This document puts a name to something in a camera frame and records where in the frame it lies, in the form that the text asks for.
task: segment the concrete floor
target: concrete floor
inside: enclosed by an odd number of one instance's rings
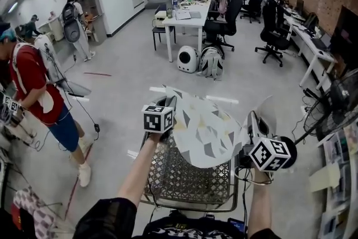
[[[153,13],[153,10],[141,13],[114,37],[94,47],[97,55],[92,61],[78,61],[67,72],[71,81],[92,89],[89,102],[83,102],[82,105],[101,126],[100,138],[95,142],[88,158],[92,167],[92,181],[85,189],[76,187],[69,207],[67,220],[73,224],[96,201],[116,195],[133,162],[130,155],[139,151],[142,142],[142,106],[159,96],[158,93],[149,91],[151,86],[165,84],[200,96],[237,99],[238,105],[218,104],[242,123],[252,108],[267,96],[274,95],[277,134],[290,138],[293,137],[291,131],[296,122],[303,116],[300,109],[303,105],[303,93],[298,83],[307,66],[302,59],[287,54],[284,54],[282,68],[274,58],[269,58],[266,64],[262,64],[264,54],[255,53],[254,48],[264,45],[260,39],[263,24],[250,24],[246,19],[237,20],[238,32],[227,37],[227,41],[235,45],[235,52],[226,51],[223,79],[213,81],[211,78],[179,71],[176,60],[169,63],[165,43],[160,44],[158,41],[157,51],[154,51],[151,26]],[[172,43],[174,59],[183,45],[197,46],[195,30],[187,30],[186,35],[178,33],[177,44]],[[62,43],[62,47],[57,49],[63,67],[70,67],[73,64],[72,48]],[[296,51],[291,49],[289,53],[296,54]],[[95,76],[84,72],[112,76]],[[306,87],[314,86],[313,78],[310,77]],[[93,123],[87,114],[72,97],[69,97],[69,101],[73,106],[71,113],[74,118],[94,137]],[[34,118],[31,121],[37,127],[37,139],[43,141],[46,127]],[[302,133],[302,124],[298,124],[295,134]],[[306,145],[299,144],[299,158],[293,170],[277,174],[271,186],[272,229],[281,238],[317,238],[322,214],[322,195],[311,194],[308,186],[308,177],[322,165],[322,156],[315,147],[315,142],[316,139],[308,138]],[[56,140],[49,134],[40,152],[15,143],[11,154],[35,192],[45,202],[64,204],[59,210],[63,216],[77,177],[77,168],[68,161],[68,153],[61,151]],[[25,187],[24,181],[14,172],[10,174],[10,185],[16,189]],[[243,220],[243,184],[240,183],[239,188],[237,209],[231,213],[218,214],[217,219],[227,220],[232,217]],[[8,190],[8,203],[11,196],[12,191]],[[252,187],[246,196],[248,212],[251,196]],[[151,205],[140,204],[133,235],[142,234],[152,211]],[[168,209],[159,209],[154,212],[153,220],[168,212]]]

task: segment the printer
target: printer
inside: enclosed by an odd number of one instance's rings
[[[167,17],[167,11],[158,11],[155,18],[157,28],[164,28],[163,20]]]

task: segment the white backpack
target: white backpack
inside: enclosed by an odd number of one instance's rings
[[[223,60],[219,50],[214,47],[205,48],[201,53],[198,75],[220,80],[223,73]]]

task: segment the red shirt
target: red shirt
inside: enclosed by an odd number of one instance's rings
[[[21,100],[24,100],[32,89],[39,90],[46,85],[46,68],[36,49],[24,46],[17,53],[17,69],[26,93],[23,92],[19,84],[17,74],[13,69],[12,59],[13,52],[10,59],[10,72]],[[29,108],[29,111],[44,124],[50,126],[57,122],[63,105],[64,101],[59,90],[54,85],[47,84],[46,92]]]

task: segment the man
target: man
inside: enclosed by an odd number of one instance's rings
[[[40,32],[37,31],[35,22],[38,21],[37,15],[33,15],[30,22],[25,25],[25,41],[34,44],[35,38],[32,37],[32,34],[35,33],[37,36],[41,35]]]
[[[92,59],[96,55],[96,52],[90,51],[90,45],[88,44],[88,37],[83,25],[86,25],[86,19],[83,14],[82,6],[78,3],[79,0],[67,0],[67,3],[74,5],[78,12],[77,24],[80,29],[80,37],[78,41],[73,43],[76,50],[79,52],[81,58],[86,62]]]
[[[19,104],[45,124],[54,137],[72,153],[79,164],[79,183],[86,187],[91,179],[91,168],[84,159],[81,149],[92,142],[84,136],[81,126],[73,120],[57,88],[46,82],[46,68],[38,50],[29,45],[22,46],[16,54],[14,69],[14,49],[20,45],[10,24],[0,24],[0,60],[10,61],[10,73],[17,89]]]
[[[131,238],[136,211],[148,181],[150,165],[160,134],[151,134],[145,141],[117,198],[100,200],[76,226],[74,239]],[[255,182],[267,176],[255,170]],[[238,238],[245,235],[228,222],[209,218],[189,219],[172,216],[149,223],[143,235],[136,238]],[[248,238],[279,239],[271,230],[271,203],[268,186],[255,185],[248,223]]]

